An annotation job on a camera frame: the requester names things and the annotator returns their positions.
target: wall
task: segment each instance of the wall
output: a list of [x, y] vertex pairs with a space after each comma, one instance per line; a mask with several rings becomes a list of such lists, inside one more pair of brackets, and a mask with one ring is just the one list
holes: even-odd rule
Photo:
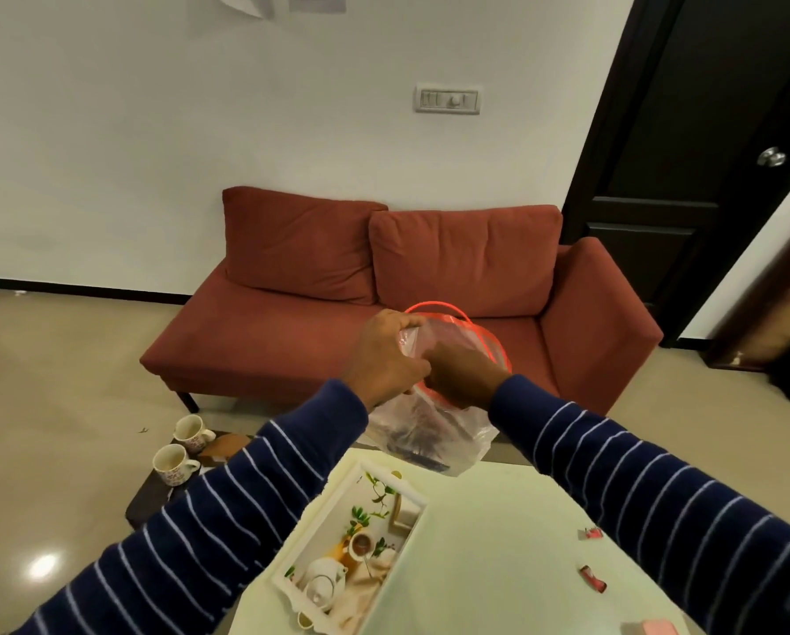
[[[0, 277], [190, 293], [239, 183], [561, 204], [632, 0], [0, 0]], [[481, 116], [412, 113], [417, 82]]]
[[760, 233], [730, 269], [727, 276], [698, 310], [681, 336], [686, 339], [710, 339], [716, 327], [724, 322], [742, 294], [762, 274], [762, 270], [778, 255], [790, 239], [790, 192], [777, 211], [771, 215]]

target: sofa armrest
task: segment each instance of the sofa armrest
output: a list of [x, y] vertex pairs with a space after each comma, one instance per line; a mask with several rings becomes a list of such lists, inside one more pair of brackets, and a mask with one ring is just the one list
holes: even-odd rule
[[560, 395], [606, 415], [663, 332], [596, 238], [561, 246], [539, 317]]

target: white table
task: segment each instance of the white table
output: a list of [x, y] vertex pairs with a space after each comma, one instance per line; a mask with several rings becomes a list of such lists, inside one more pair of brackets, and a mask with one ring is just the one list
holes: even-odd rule
[[[579, 540], [591, 520], [531, 467], [481, 462], [448, 478], [352, 448], [304, 512], [302, 527], [358, 459], [399, 470], [430, 500], [410, 552], [380, 591], [366, 635], [629, 635], [646, 619], [671, 620], [688, 635], [680, 609], [609, 538]], [[241, 596], [230, 635], [302, 632], [271, 584], [286, 546]], [[578, 573], [584, 565], [608, 584], [605, 593], [586, 584]]]

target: floor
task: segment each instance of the floor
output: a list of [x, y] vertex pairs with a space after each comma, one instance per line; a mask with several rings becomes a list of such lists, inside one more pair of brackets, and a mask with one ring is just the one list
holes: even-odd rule
[[[0, 291], [0, 632], [130, 532], [125, 506], [186, 413], [137, 361], [177, 309]], [[199, 402], [222, 430], [269, 412]], [[657, 350], [612, 416], [790, 522], [790, 403], [762, 375]]]

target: red sofa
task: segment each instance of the red sofa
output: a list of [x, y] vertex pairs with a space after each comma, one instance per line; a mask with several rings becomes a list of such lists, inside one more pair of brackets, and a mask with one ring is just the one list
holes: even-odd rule
[[662, 333], [603, 245], [558, 244], [553, 205], [390, 212], [224, 191], [227, 256], [142, 357], [187, 393], [296, 404], [340, 374], [383, 307], [453, 303], [513, 370], [606, 414]]

